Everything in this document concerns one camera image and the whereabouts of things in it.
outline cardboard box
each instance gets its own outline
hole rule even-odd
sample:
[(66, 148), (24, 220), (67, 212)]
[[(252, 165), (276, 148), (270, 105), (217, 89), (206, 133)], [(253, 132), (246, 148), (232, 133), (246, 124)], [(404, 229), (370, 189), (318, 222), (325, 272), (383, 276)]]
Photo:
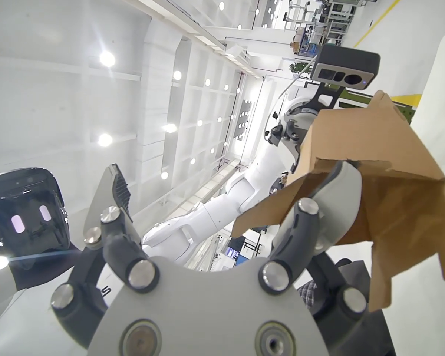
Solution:
[(280, 224), (339, 160), (360, 161), (358, 216), (338, 244), (372, 241), (369, 310), (391, 303), (393, 276), (438, 253), (445, 280), (445, 176), (390, 97), (367, 108), (323, 110), (312, 124), (288, 185), (243, 213), (233, 237)]

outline black camera housing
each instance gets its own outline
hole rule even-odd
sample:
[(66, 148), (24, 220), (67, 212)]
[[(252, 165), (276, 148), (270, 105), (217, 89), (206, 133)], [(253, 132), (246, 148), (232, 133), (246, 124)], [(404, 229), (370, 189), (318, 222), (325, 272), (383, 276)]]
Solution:
[(324, 44), (316, 57), (311, 78), (321, 83), (364, 90), (379, 71), (380, 55), (369, 51)]

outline yellow floor line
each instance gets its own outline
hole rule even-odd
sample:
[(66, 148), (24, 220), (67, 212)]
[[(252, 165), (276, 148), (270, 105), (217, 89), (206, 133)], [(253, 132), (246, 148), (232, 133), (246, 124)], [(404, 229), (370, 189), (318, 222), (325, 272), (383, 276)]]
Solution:
[(421, 101), (422, 94), (416, 93), (415, 95), (393, 96), (391, 100), (393, 102), (399, 102), (404, 105), (417, 107)]
[(389, 8), (379, 17), (379, 19), (376, 20), (376, 22), (370, 26), (370, 29), (367, 30), (367, 32), (363, 35), (363, 37), (353, 46), (354, 48), (358, 47), (359, 44), (366, 38), (369, 33), (380, 23), (382, 19), (386, 17), (386, 15), (399, 3), (401, 0), (395, 0)]

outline camera lens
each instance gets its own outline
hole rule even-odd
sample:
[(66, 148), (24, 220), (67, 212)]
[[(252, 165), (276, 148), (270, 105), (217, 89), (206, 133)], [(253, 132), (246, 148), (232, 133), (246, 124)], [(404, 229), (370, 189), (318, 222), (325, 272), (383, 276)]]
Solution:
[(333, 81), (341, 81), (343, 80), (344, 76), (344, 72), (337, 72), (336, 75), (334, 75)]
[(321, 69), (318, 77), (322, 80), (333, 80), (334, 75), (336, 75), (336, 71), (329, 69)]
[(345, 77), (345, 83), (349, 85), (356, 85), (361, 82), (362, 78), (359, 75), (348, 75)]

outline gray metal plate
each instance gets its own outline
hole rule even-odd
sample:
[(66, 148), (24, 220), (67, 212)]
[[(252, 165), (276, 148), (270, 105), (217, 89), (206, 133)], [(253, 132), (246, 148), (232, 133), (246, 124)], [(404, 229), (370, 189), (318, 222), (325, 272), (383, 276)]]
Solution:
[(328, 356), (323, 338), (294, 288), (283, 295), (265, 293), (255, 258), (229, 271), (192, 271), (163, 257), (152, 258), (160, 282), (139, 295), (127, 287), (118, 293), (90, 344), (89, 356), (120, 355), (122, 334), (140, 319), (161, 331), (161, 356), (255, 355), (255, 337), (265, 322), (282, 322), (295, 338), (297, 355)]

